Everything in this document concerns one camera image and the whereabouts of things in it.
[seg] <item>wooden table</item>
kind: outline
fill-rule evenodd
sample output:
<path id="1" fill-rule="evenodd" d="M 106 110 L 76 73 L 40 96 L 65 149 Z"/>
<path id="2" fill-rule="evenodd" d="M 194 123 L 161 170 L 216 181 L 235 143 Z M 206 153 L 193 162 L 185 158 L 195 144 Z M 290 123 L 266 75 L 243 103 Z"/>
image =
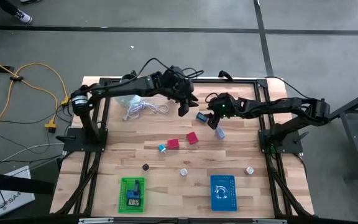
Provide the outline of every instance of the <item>wooden table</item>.
<path id="1" fill-rule="evenodd" d="M 100 77 L 84 77 L 83 84 L 99 82 Z M 268 79 L 271 100 L 287 97 L 283 82 Z M 148 98 L 155 103 L 166 103 L 168 114 L 154 114 L 143 110 L 137 119 L 123 121 L 126 109 L 111 99 L 107 127 L 108 146 L 102 154 L 98 181 L 94 194 L 92 216 L 110 217 L 205 217 L 205 218 L 271 218 L 272 199 L 265 157 L 259 151 L 257 131 L 258 119 L 222 119 L 219 123 L 226 137 L 216 138 L 214 130 L 195 120 L 196 114 L 207 112 L 205 97 L 211 92 L 228 92 L 234 97 L 255 99 L 254 87 L 250 84 L 195 84 L 194 94 L 200 106 L 191 108 L 184 117 L 177 114 L 178 105 L 163 96 Z M 276 114 L 275 121 L 286 122 L 290 114 Z M 81 126 L 74 118 L 74 126 Z M 186 134 L 194 131 L 200 140 L 189 145 Z M 167 139 L 178 138 L 179 150 L 159 153 L 159 144 Z M 51 212 L 57 211 L 69 199 L 80 179 L 84 153 L 74 152 L 63 162 Z M 283 165 L 287 184 L 298 201 L 313 213 L 308 183 L 301 162 L 294 155 L 283 154 Z M 150 170 L 143 171 L 147 163 Z M 255 172 L 246 175 L 244 169 L 253 167 Z M 188 175 L 182 177 L 179 170 L 186 168 Z M 210 202 L 210 175 L 234 175 L 236 177 L 237 212 L 213 212 Z M 145 177 L 145 213 L 119 214 L 119 187 L 122 177 Z M 280 208 L 284 211 L 282 193 L 278 189 Z M 86 205 L 88 189 L 85 189 L 82 209 Z"/>

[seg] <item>green container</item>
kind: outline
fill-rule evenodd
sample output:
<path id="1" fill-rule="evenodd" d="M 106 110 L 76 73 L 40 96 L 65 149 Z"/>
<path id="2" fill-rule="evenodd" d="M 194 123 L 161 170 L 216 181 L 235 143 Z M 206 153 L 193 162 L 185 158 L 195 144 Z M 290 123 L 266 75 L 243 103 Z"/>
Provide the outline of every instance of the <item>green container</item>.
<path id="1" fill-rule="evenodd" d="M 140 206 L 128 206 L 127 205 L 127 190 L 133 190 L 135 188 L 135 180 L 139 181 L 140 189 Z M 145 206 L 145 185 L 146 180 L 144 177 L 123 177 L 121 179 L 121 189 L 119 191 L 119 206 L 118 213 L 143 213 Z"/>

